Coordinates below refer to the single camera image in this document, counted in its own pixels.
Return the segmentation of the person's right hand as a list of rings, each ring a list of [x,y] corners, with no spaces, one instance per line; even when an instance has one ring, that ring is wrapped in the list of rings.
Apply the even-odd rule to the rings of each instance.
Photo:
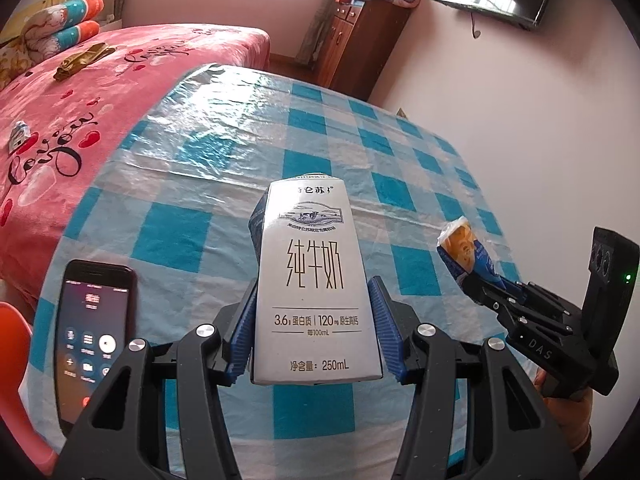
[[[553,419],[560,427],[572,452],[577,452],[590,443],[590,419],[593,406],[593,392],[585,388],[569,399],[542,398]]]

